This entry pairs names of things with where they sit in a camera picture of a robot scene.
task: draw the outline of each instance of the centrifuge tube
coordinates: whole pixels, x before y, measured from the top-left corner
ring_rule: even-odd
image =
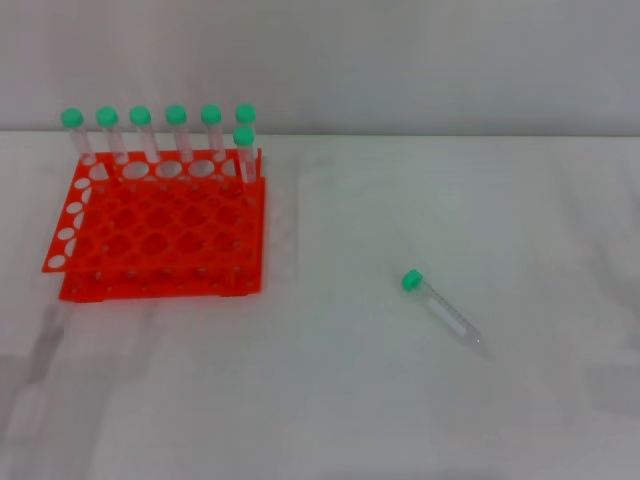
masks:
[[[472,343],[482,343],[480,332],[453,308],[442,295],[436,292],[431,285],[425,281],[420,272],[417,270],[408,272],[402,278],[402,287],[407,292],[416,291],[423,295],[427,300],[427,305],[460,337]]]
[[[80,161],[84,165],[96,163],[96,155],[93,153],[87,130],[84,128],[84,117],[77,108],[67,108],[60,115],[62,125],[69,131],[71,140],[76,147]]]
[[[193,150],[187,129],[187,111],[182,105],[171,105],[167,108],[166,117],[173,131],[176,147],[180,151],[181,161],[184,163],[193,161]]]
[[[96,112],[96,120],[98,125],[102,127],[107,136],[109,149],[113,154],[113,158],[119,165],[124,165],[129,161],[127,150],[124,148],[122,134],[118,127],[118,112],[113,107],[102,107]]]
[[[142,143],[142,149],[147,156],[147,161],[149,163],[158,163],[160,161],[160,153],[156,137],[153,134],[153,127],[151,126],[151,112],[147,107],[138,105],[129,112],[129,119],[138,130],[140,143]]]
[[[236,107],[236,122],[241,126],[251,128],[254,137],[253,156],[258,157],[258,149],[255,144],[256,136],[256,109],[250,103],[242,103]]]
[[[240,176],[244,183],[256,181],[256,157],[253,153],[253,130],[249,127],[238,127],[233,132],[233,140],[238,146],[238,163]]]
[[[217,105],[205,105],[200,111],[200,118],[207,127],[209,137],[209,148],[214,161],[224,162],[226,150],[222,138],[222,112]]]

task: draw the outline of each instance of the white tabletop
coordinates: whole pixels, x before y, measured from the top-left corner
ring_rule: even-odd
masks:
[[[298,227],[262,294],[74,305],[39,273],[71,142],[0,134],[1,478],[637,478],[640,140],[260,144],[292,173],[271,226]],[[489,355],[402,292],[409,268]]]

